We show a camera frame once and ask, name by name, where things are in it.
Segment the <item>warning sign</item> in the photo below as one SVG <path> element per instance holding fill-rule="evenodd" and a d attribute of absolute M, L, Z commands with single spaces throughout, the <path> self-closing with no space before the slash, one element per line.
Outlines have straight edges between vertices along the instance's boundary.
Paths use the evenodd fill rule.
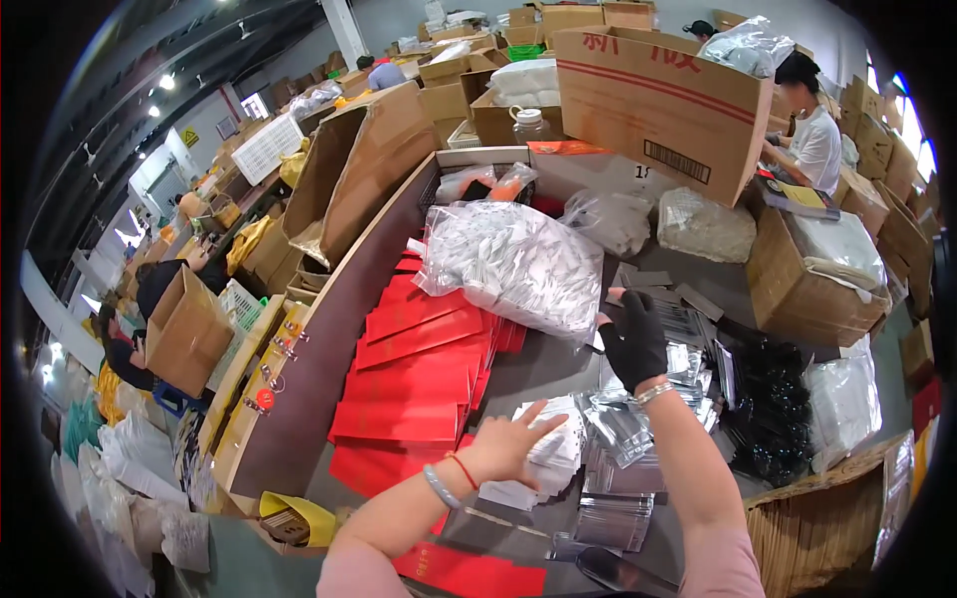
<path fill-rule="evenodd" d="M 199 141 L 199 135 L 196 135 L 196 131 L 193 130 L 191 126 L 183 129 L 183 132 L 180 133 L 180 138 L 183 140 L 183 143 L 186 144 L 186 147 L 193 147 L 196 145 L 196 142 Z"/>

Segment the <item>silver bracelet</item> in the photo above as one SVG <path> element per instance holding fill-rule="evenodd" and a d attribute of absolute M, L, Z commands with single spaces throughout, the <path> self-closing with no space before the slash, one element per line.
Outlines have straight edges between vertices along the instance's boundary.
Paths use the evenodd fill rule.
<path fill-rule="evenodd" d="M 449 489 L 445 487 L 445 484 L 442 483 L 442 480 L 438 478 L 435 474 L 435 469 L 432 465 L 426 464 L 422 468 L 422 473 L 425 474 L 425 479 L 429 482 L 429 485 L 432 486 L 432 489 L 435 490 L 435 493 L 438 494 L 438 497 L 442 499 L 442 502 L 445 503 L 445 506 L 449 507 L 452 510 L 461 508 L 462 503 L 455 497 Z"/>
<path fill-rule="evenodd" d="M 651 388 L 648 388 L 647 390 L 642 390 L 641 392 L 639 392 L 638 394 L 634 396 L 634 401 L 633 402 L 630 401 L 629 404 L 634 408 L 641 409 L 645 406 L 646 403 L 648 403 L 655 397 L 659 396 L 659 394 L 661 394 L 662 392 L 666 392 L 668 390 L 674 390 L 674 389 L 675 387 L 671 384 L 671 382 L 664 382 L 662 384 L 657 385 L 656 387 L 651 387 Z"/>

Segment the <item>plastic bottle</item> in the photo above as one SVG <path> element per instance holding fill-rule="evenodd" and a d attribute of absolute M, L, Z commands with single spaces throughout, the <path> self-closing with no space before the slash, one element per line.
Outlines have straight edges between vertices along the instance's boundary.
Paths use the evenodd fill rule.
<path fill-rule="evenodd" d="M 515 133 L 515 141 L 519 145 L 524 145 L 525 142 L 558 141 L 552 135 L 551 126 L 548 121 L 542 118 L 542 111 L 538 108 L 512 106 L 508 109 L 508 114 L 515 120 L 515 124 L 512 125 L 512 132 Z"/>

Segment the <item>pink sleeve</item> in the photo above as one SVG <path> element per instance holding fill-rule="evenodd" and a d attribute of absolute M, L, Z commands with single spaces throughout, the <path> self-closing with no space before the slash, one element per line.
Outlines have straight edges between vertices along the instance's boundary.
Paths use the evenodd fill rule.
<path fill-rule="evenodd" d="M 679 596 L 764 597 L 758 562 L 746 530 L 709 529 L 691 540 L 685 538 Z"/>
<path fill-rule="evenodd" d="M 376 596 L 410 598 L 392 563 L 368 544 L 345 540 L 323 560 L 317 598 Z"/>

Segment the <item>black fingerless glove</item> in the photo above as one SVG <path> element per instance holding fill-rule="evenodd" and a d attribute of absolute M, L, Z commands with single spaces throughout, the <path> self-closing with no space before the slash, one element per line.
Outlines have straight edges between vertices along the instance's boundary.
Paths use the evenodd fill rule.
<path fill-rule="evenodd" d="M 627 391 L 634 393 L 642 382 L 668 371 L 667 342 L 652 298 L 625 291 L 621 303 L 626 324 L 619 328 L 613 323 L 602 324 L 598 332 L 614 374 Z"/>

